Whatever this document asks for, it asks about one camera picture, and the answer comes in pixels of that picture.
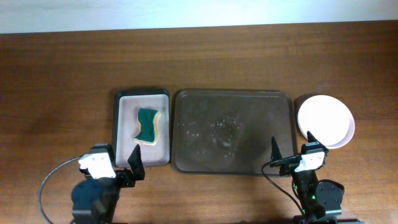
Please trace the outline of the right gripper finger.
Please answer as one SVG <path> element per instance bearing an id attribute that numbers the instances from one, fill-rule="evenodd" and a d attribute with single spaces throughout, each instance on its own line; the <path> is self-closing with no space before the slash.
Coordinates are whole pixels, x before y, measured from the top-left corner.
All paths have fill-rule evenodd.
<path id="1" fill-rule="evenodd" d="M 282 155 L 280 153 L 280 149 L 277 145 L 277 141 L 275 139 L 275 137 L 271 138 L 271 161 L 278 161 L 282 159 Z"/>
<path id="2" fill-rule="evenodd" d="M 308 147 L 326 148 L 310 131 L 307 131 L 307 140 L 306 146 Z"/>

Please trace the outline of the pink plate with red stain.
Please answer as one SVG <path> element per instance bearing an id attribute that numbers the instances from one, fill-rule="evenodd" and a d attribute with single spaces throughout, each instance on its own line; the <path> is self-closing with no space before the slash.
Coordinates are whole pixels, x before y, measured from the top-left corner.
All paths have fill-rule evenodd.
<path id="1" fill-rule="evenodd" d="M 351 111 L 339 99 L 328 95 L 314 95 L 300 105 L 297 116 L 306 119 L 310 131 L 324 146 L 342 140 L 355 132 Z"/>

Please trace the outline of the white plate with red stain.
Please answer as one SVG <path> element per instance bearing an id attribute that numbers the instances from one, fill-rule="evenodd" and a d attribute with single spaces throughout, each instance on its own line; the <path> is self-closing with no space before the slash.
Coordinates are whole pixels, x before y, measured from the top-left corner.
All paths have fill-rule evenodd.
<path id="1" fill-rule="evenodd" d="M 298 126 L 302 136 L 305 139 L 307 139 L 308 138 L 308 135 L 307 135 L 308 128 L 307 128 L 306 119 L 302 116 L 297 116 L 297 126 Z"/>

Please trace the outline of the green and yellow sponge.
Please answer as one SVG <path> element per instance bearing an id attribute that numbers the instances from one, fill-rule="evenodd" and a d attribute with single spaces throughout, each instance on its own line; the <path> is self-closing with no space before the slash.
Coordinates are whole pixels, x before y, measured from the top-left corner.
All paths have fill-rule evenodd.
<path id="1" fill-rule="evenodd" d="M 139 133 L 134 140 L 140 144 L 155 145 L 159 138 L 158 120 L 160 117 L 160 111 L 140 108 L 137 114 Z"/>

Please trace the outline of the pale green plate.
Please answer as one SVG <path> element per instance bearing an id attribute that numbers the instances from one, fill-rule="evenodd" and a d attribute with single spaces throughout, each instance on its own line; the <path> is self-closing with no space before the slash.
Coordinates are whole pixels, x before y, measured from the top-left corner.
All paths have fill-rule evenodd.
<path id="1" fill-rule="evenodd" d="M 340 140 L 339 142 L 334 143 L 334 144 L 326 144 L 325 146 L 328 149 L 341 148 L 341 147 L 347 145 L 352 140 L 353 136 L 354 136 L 354 133 L 347 133 L 346 136 L 342 140 Z"/>

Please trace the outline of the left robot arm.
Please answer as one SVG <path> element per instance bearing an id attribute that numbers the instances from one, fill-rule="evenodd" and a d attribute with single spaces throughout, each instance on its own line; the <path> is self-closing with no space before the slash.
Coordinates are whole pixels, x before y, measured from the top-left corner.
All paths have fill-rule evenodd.
<path id="1" fill-rule="evenodd" d="M 97 144 L 78 160 L 86 179 L 72 190 L 73 223 L 111 223 L 121 189 L 132 188 L 137 181 L 144 180 L 140 146 L 133 149 L 127 160 L 129 169 L 115 170 L 113 157 L 110 144 Z"/>

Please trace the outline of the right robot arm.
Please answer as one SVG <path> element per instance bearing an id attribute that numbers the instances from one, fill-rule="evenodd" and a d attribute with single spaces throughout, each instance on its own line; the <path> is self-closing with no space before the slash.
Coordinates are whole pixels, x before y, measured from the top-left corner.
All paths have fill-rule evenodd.
<path id="1" fill-rule="evenodd" d="M 333 180 L 318 179 L 316 171 L 325 165 L 329 150 L 311 132 L 308 143 L 303 144 L 300 153 L 282 157 L 275 138 L 271 138 L 271 160 L 262 165 L 263 176 L 278 190 L 286 194 L 300 211 L 293 217 L 293 223 L 361 223 L 358 219 L 339 219 L 345 187 Z M 266 167 L 278 167 L 279 175 L 292 177 L 292 191 L 289 194 L 273 182 L 265 173 Z"/>

